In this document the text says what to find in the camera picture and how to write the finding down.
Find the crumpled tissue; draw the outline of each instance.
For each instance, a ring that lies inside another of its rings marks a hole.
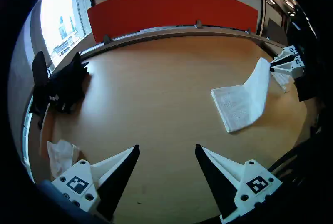
[[[57,144],[47,141],[47,152],[52,176],[57,178],[76,163],[80,149],[65,140],[60,140]]]

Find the clamp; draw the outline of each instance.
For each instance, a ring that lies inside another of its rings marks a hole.
[[[304,63],[295,46],[282,49],[281,54],[271,62],[271,71],[290,75],[293,79],[303,76]]]
[[[241,165],[199,144],[196,145],[195,155],[220,210],[223,224],[247,214],[282,185],[255,160]]]

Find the red panel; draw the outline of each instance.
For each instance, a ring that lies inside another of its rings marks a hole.
[[[237,0],[107,0],[88,10],[96,42],[139,30],[175,25],[215,25],[256,32],[258,11]]]

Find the white cloth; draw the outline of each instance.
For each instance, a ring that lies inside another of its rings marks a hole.
[[[217,109],[227,132],[253,124],[265,108],[271,64],[260,58],[243,85],[211,90]]]
[[[79,151],[78,147],[65,140],[60,140],[57,144],[47,141],[52,176],[57,178],[69,169],[77,161]]]

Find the window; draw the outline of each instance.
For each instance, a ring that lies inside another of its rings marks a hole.
[[[74,13],[76,0],[42,0],[40,22],[46,48],[56,67],[84,37],[80,18]]]

